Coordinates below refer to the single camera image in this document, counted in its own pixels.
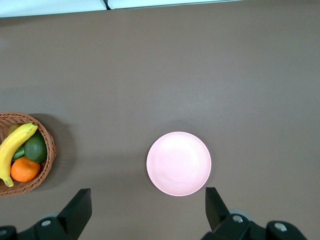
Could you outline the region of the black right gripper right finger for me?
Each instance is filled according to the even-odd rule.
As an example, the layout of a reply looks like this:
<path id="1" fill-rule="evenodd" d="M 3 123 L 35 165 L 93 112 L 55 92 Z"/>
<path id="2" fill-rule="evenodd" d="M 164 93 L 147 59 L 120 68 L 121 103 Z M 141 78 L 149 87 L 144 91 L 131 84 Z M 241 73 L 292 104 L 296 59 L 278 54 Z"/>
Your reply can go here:
<path id="1" fill-rule="evenodd" d="M 293 224 L 280 220 L 259 226 L 240 213 L 230 213 L 214 187 L 205 189 L 205 213 L 211 228 L 203 240 L 306 240 Z"/>

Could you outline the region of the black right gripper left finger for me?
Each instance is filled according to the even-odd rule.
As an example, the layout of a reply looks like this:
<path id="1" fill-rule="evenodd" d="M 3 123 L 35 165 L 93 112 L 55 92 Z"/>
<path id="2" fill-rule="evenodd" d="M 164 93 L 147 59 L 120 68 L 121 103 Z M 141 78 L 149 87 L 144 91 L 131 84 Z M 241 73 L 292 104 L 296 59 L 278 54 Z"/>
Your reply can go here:
<path id="1" fill-rule="evenodd" d="M 21 232 L 17 232 L 13 225 L 1 226 L 0 238 L 2 240 L 77 240 L 91 216 L 91 190 L 83 188 L 56 216 L 44 217 Z"/>

